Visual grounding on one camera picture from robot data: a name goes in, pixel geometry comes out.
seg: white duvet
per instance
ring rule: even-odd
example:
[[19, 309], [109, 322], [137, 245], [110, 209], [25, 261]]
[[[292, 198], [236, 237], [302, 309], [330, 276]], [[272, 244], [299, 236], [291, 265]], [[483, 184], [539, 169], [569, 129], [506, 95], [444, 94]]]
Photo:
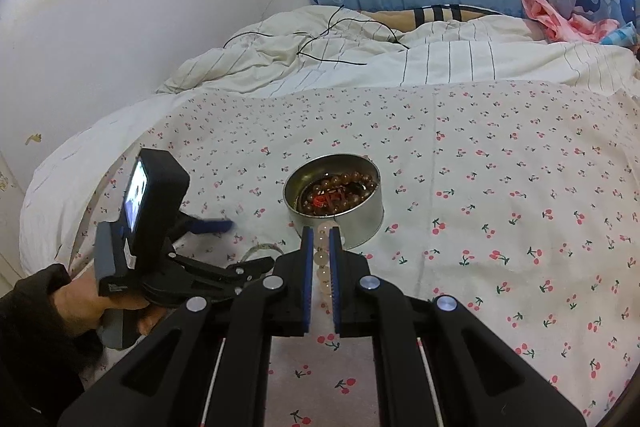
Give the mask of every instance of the white duvet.
[[[382, 171], [386, 210], [362, 247], [372, 272], [425, 299], [456, 289], [594, 425], [638, 357], [634, 56], [546, 44], [537, 26], [503, 16], [431, 23], [392, 43], [379, 23], [342, 10], [333, 22], [361, 22], [339, 23], [304, 52], [366, 65], [297, 57], [310, 37], [294, 33], [322, 34], [334, 11], [250, 26], [275, 37], [241, 36], [188, 61], [164, 94], [65, 143], [26, 195], [25, 269], [54, 258], [84, 266], [140, 146], [171, 149], [190, 172], [187, 212], [237, 223], [214, 247], [182, 246], [219, 264], [252, 242], [295, 245], [281, 202], [288, 172], [330, 152], [366, 154]], [[268, 425], [295, 410], [322, 425], [376, 425], [374, 408], [355, 406], [375, 399], [370, 351], [347, 341], [334, 350], [314, 299], [312, 337], [274, 343]], [[357, 385], [341, 393], [349, 378]], [[344, 404], [327, 411], [319, 394]]]

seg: metal tin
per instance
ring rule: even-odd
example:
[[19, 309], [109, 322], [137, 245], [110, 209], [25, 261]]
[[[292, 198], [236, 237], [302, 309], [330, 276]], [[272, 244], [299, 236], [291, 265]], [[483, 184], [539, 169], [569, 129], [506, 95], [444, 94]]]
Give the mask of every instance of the metal tin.
[[[358, 171], [369, 174], [378, 184], [367, 200], [333, 216], [307, 216], [297, 211], [298, 198], [303, 190], [312, 182], [329, 174]], [[284, 185], [284, 201], [289, 209], [291, 220], [298, 234], [303, 227], [314, 229], [323, 221], [333, 219], [340, 226], [342, 246], [354, 248], [371, 239], [382, 225], [385, 210], [382, 206], [382, 181], [380, 171], [368, 159], [354, 154], [332, 154], [311, 160], [298, 168]]]

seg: white wall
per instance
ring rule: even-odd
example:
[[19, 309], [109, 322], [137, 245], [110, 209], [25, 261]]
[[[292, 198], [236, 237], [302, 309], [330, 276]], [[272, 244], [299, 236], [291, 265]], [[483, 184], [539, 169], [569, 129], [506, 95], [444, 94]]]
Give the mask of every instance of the white wall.
[[[0, 0], [0, 151], [12, 184], [24, 192], [62, 142], [152, 94], [187, 58], [247, 24], [308, 3]], [[0, 205], [0, 220], [17, 237], [17, 220], [7, 212]]]
[[23, 277], [18, 251], [18, 225], [24, 194], [0, 152], [0, 296]]

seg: white bedsheet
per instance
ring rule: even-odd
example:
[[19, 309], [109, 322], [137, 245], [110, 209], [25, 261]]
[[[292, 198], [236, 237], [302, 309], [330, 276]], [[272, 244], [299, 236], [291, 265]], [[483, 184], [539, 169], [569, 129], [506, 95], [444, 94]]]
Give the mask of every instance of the white bedsheet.
[[[331, 13], [299, 10], [298, 24], [289, 26], [291, 15], [275, 16], [260, 31], [318, 34]], [[57, 253], [78, 272], [95, 222], [117, 215], [140, 146], [173, 150], [190, 172], [187, 212], [237, 222], [235, 236], [215, 248], [210, 238], [188, 237], [183, 246], [191, 252], [202, 245], [198, 257], [219, 264], [255, 241], [295, 245], [278, 201], [288, 172], [329, 152], [367, 154], [382, 170], [387, 210], [380, 232], [362, 247], [372, 271], [409, 295], [449, 291], [468, 301], [594, 425], [637, 365], [630, 258], [640, 143], [638, 109], [628, 95], [638, 91], [637, 63], [613, 46], [547, 45], [536, 41], [535, 26], [511, 18], [445, 26], [402, 36], [407, 51], [358, 35], [380, 38], [386, 30], [377, 23], [353, 22], [305, 49], [367, 66], [302, 61], [292, 56], [298, 37], [286, 34], [242, 37], [228, 51], [190, 61], [165, 87], [188, 90], [103, 119], [36, 172], [22, 213], [23, 262], [38, 269]], [[474, 33], [476, 40], [458, 40]], [[448, 84], [449, 73], [457, 86], [429, 85]], [[319, 86], [330, 89], [295, 94]], [[265, 93], [293, 94], [255, 100]], [[70, 187], [78, 197], [69, 197]], [[375, 425], [373, 409], [344, 401], [327, 411], [318, 399], [347, 398], [334, 386], [348, 378], [358, 382], [350, 399], [372, 403], [374, 388], [366, 344], [327, 347], [330, 317], [314, 295], [312, 337], [274, 343], [268, 425], [297, 409], [322, 425]], [[304, 365], [313, 378], [295, 373]]]

